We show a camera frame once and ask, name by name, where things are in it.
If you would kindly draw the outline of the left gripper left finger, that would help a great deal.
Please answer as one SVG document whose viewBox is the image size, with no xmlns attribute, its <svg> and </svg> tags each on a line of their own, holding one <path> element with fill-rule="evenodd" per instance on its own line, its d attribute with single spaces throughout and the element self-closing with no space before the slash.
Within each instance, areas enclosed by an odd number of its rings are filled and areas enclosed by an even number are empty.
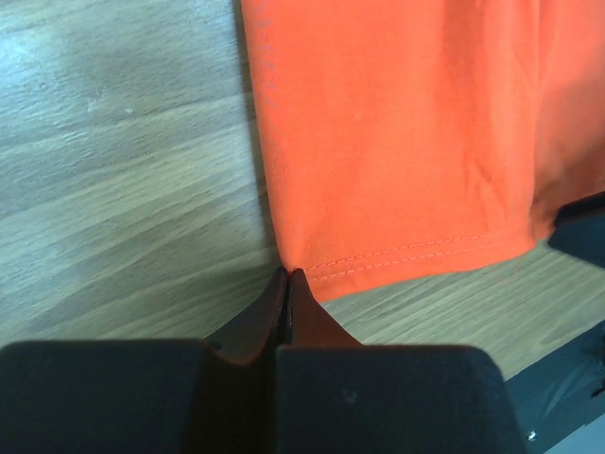
<svg viewBox="0 0 605 454">
<path fill-rule="evenodd" d="M 249 364 L 275 344 L 285 308 L 288 274 L 278 268 L 261 294 L 239 314 L 204 339 L 216 354 L 233 364 Z"/>
</svg>

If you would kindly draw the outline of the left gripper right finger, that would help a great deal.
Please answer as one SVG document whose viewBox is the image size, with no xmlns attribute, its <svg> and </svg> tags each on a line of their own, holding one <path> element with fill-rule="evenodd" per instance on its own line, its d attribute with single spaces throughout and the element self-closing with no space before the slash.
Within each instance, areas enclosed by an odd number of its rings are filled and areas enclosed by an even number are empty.
<svg viewBox="0 0 605 454">
<path fill-rule="evenodd" d="M 314 298 L 303 270 L 293 271 L 288 284 L 287 327 L 291 346 L 310 348 L 361 346 L 361 343 Z"/>
</svg>

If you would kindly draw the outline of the orange t-shirt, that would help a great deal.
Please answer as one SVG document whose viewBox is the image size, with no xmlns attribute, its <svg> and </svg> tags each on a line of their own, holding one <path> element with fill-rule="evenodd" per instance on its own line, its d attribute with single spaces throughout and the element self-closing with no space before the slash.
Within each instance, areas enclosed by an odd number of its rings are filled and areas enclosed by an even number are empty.
<svg viewBox="0 0 605 454">
<path fill-rule="evenodd" d="M 280 257 L 321 302 L 512 259 L 604 190 L 600 1 L 245 1 Z"/>
</svg>

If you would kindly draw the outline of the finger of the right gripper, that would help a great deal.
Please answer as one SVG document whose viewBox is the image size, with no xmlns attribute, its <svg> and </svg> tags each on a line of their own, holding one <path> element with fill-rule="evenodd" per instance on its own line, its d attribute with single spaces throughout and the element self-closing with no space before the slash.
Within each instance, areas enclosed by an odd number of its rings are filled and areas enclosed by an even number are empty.
<svg viewBox="0 0 605 454">
<path fill-rule="evenodd" d="M 590 264 L 605 266 L 605 195 L 603 192 L 563 206 L 547 240 L 552 249 Z"/>
</svg>

